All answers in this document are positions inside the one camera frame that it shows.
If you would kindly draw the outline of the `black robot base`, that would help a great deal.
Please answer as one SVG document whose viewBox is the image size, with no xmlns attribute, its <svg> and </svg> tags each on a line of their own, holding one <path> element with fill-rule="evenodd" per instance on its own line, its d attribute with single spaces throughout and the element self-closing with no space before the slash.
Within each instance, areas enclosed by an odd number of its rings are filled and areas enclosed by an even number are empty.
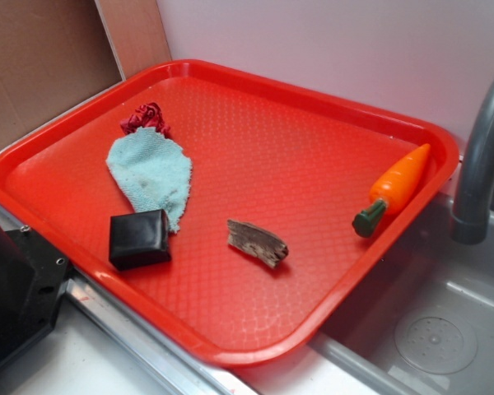
<svg viewBox="0 0 494 395">
<path fill-rule="evenodd" d="M 54 330 L 69 270 L 36 230 L 0 226 L 0 369 Z"/>
</svg>

